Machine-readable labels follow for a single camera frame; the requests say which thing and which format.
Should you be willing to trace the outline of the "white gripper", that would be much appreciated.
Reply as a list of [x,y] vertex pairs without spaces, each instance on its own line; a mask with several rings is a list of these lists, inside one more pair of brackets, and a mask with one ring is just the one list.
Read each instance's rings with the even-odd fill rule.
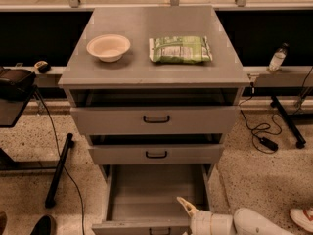
[[231,215],[198,211],[192,203],[182,197],[177,197],[177,201],[190,217],[192,235],[236,235],[234,220]]

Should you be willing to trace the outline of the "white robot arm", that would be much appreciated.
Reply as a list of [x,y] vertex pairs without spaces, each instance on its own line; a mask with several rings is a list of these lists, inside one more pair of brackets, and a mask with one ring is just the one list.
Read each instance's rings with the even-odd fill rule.
[[263,215],[239,208],[233,215],[198,210],[182,197],[177,201],[190,218],[191,235],[293,235]]

